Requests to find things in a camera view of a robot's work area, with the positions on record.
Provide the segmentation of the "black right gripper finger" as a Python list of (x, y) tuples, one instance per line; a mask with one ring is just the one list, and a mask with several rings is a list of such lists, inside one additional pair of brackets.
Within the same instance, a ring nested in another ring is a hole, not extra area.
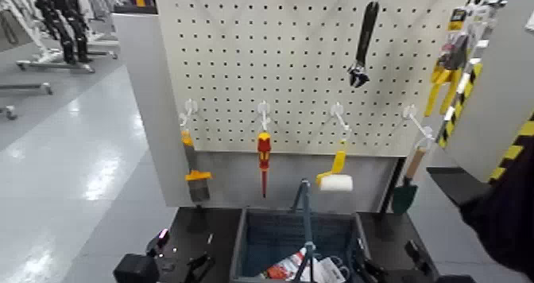
[(363, 253), (358, 254), (358, 274), (365, 283), (386, 283), (389, 273), (367, 258)]
[(404, 245), (406, 254), (412, 259), (414, 267), (423, 274), (434, 274), (435, 267), (429, 253), (415, 240), (408, 240)]

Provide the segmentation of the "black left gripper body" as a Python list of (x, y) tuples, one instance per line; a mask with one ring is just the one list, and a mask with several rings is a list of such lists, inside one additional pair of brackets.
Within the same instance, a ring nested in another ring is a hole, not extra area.
[(125, 254), (112, 274), (118, 283), (179, 282), (186, 263), (170, 257)]

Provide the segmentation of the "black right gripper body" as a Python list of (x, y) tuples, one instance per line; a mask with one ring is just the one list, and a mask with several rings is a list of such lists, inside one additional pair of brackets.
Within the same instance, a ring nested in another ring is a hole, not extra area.
[(475, 283), (469, 275), (426, 276), (417, 269), (392, 269), (385, 275), (388, 283)]

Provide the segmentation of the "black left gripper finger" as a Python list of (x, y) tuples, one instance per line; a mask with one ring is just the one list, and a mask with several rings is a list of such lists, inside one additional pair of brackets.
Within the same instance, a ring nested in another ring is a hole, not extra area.
[(150, 257), (156, 257), (158, 255), (161, 255), (169, 239), (169, 229), (165, 228), (148, 242), (145, 248), (145, 254)]
[(188, 263), (188, 271), (184, 283), (200, 283), (215, 265), (215, 259), (208, 253), (192, 258)]

